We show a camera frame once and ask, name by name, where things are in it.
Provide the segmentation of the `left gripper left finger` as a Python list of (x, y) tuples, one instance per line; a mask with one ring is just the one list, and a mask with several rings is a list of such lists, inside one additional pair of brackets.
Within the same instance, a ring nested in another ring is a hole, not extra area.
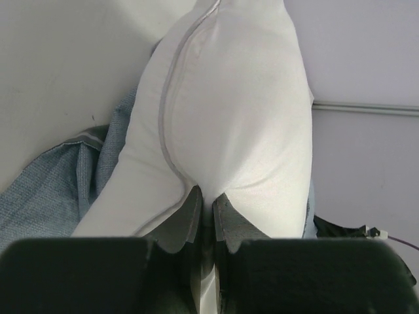
[(2, 313), (198, 313), (202, 193), (143, 237), (23, 239), (1, 255)]

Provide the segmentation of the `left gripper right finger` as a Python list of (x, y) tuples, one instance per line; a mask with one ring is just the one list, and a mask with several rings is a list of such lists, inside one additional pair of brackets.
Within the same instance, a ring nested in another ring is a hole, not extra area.
[(271, 239), (213, 203), (218, 313), (417, 313), (416, 279), (368, 238)]

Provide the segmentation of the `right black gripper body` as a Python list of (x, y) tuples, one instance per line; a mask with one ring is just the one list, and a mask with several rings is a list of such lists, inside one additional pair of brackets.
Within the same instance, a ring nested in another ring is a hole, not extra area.
[(318, 238), (368, 238), (369, 231), (366, 226), (358, 228), (342, 227), (328, 222), (317, 215), (314, 216)]

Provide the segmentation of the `grey striped pillowcase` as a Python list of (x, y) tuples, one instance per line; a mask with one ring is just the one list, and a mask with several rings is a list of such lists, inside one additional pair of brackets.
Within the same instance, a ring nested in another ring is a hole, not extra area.
[(69, 237), (94, 203), (125, 144), (137, 90), (108, 125), (88, 128), (30, 162), (1, 193), (1, 250), (21, 239)]

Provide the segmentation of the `white pillow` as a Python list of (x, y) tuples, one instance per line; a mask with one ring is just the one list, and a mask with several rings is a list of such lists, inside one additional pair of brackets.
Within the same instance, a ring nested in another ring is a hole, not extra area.
[(312, 102), (283, 1), (198, 1), (163, 36), (126, 142), (75, 237), (145, 235), (201, 189), (272, 238), (301, 237)]

